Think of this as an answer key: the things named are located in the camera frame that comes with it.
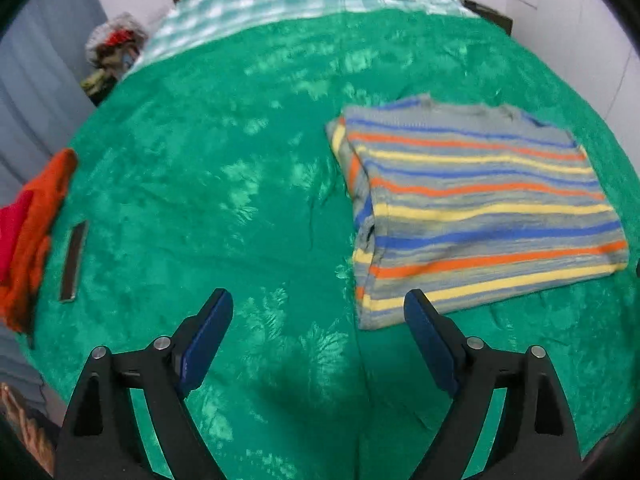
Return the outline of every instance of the checkered sheet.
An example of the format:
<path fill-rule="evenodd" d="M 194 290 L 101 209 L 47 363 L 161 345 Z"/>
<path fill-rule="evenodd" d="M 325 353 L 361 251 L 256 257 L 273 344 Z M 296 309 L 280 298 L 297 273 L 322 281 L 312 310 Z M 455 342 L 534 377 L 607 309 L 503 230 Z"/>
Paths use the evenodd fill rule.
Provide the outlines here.
<path fill-rule="evenodd" d="M 130 73 L 256 25 L 383 8 L 474 16 L 458 0 L 183 0 L 164 19 Z"/>

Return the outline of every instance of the blue curtain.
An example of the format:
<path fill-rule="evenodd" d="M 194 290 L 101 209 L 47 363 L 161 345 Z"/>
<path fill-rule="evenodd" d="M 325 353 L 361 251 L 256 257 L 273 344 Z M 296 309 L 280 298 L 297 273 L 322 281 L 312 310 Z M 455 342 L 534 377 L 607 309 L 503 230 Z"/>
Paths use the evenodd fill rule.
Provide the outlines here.
<path fill-rule="evenodd" d="M 98 0 L 29 0 L 0 39 L 0 206 L 14 200 L 94 110 L 84 44 Z"/>

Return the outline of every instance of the green blanket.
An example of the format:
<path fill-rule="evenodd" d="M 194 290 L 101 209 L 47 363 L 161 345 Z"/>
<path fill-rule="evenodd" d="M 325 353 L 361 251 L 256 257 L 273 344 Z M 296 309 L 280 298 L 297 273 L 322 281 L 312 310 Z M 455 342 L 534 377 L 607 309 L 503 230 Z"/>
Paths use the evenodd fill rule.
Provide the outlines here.
<path fill-rule="evenodd" d="M 639 256 L 640 186 L 605 123 L 483 20 L 381 10 L 246 30 L 119 85 L 72 141 L 80 167 L 53 230 L 33 361 L 67 399 L 91 349 L 171 334 L 211 291 L 235 314 L 187 404 L 230 479 L 408 478 L 449 407 L 406 326 L 355 328 L 351 201 L 324 124 L 345 104 L 430 92 L 508 103 L 570 129 Z M 56 301 L 71 226 L 90 222 L 78 298 Z M 639 391 L 634 265 L 453 314 L 494 348 L 549 352 L 582 450 Z M 500 413 L 468 468 L 482 469 Z M 134 396 L 154 468 L 161 457 Z"/>

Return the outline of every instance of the silver screw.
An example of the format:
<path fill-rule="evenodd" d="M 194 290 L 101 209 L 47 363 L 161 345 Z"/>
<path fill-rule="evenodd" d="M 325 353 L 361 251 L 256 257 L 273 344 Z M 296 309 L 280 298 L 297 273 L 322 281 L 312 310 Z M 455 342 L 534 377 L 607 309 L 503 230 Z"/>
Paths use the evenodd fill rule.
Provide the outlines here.
<path fill-rule="evenodd" d="M 531 347 L 531 353 L 541 359 L 546 355 L 545 349 L 538 345 L 533 345 Z"/>
<path fill-rule="evenodd" d="M 469 346 L 469 348 L 473 348 L 474 350 L 479 350 L 481 348 L 484 348 L 484 341 L 482 341 L 482 339 L 476 336 L 471 336 L 467 338 L 466 344 Z"/>
<path fill-rule="evenodd" d="M 104 357 L 106 353 L 107 348 L 105 346 L 97 346 L 93 350 L 91 350 L 91 357 L 93 357 L 94 359 L 100 359 L 101 357 Z"/>
<path fill-rule="evenodd" d="M 163 335 L 163 336 L 160 336 L 159 338 L 157 338 L 154 341 L 154 348 L 156 350 L 164 350 L 170 344 L 171 344 L 171 339 L 169 339 L 167 336 Z"/>

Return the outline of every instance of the orange cloth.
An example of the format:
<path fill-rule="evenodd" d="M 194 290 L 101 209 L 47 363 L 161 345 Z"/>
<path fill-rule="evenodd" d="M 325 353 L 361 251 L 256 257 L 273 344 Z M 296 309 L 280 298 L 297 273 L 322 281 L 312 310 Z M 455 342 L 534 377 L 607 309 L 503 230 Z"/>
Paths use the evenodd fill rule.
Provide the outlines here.
<path fill-rule="evenodd" d="M 16 332 L 30 333 L 31 300 L 42 282 L 51 240 L 49 228 L 66 196 L 78 156 L 70 148 L 58 152 L 22 191 L 32 190 L 33 199 L 15 245 L 9 278 L 0 285 L 0 316 Z"/>

